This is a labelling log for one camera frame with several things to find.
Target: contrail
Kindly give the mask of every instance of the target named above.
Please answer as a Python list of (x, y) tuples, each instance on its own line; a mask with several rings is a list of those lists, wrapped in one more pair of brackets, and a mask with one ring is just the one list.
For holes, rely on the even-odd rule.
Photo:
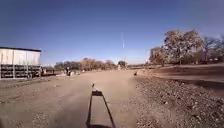
[(122, 38), (122, 43), (123, 43), (123, 48), (124, 48), (124, 34), (121, 32), (121, 38)]

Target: dirt ground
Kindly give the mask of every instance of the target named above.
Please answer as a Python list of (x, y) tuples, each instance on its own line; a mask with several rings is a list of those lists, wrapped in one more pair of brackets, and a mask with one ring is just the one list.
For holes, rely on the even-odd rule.
[(0, 128), (224, 127), (215, 92), (133, 73), (1, 81)]

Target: metal shed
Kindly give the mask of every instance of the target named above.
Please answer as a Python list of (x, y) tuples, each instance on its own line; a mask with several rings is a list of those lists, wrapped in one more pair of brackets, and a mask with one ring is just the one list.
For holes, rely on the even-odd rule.
[(27, 78), (40, 70), (41, 50), (0, 47), (0, 78)]

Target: sky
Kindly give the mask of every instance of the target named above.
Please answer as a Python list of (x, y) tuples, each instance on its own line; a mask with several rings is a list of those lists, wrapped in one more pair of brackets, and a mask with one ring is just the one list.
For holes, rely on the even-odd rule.
[(223, 6), (223, 0), (0, 0), (0, 46), (40, 49), (42, 65), (84, 57), (144, 63), (169, 30), (224, 35)]

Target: roof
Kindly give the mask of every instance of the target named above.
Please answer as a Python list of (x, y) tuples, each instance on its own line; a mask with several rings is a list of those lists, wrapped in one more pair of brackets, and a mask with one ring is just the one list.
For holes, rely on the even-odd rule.
[(10, 47), (0, 47), (0, 49), (13, 49), (13, 50), (25, 50), (25, 51), (41, 52), (41, 50), (29, 49), (29, 48), (10, 48)]

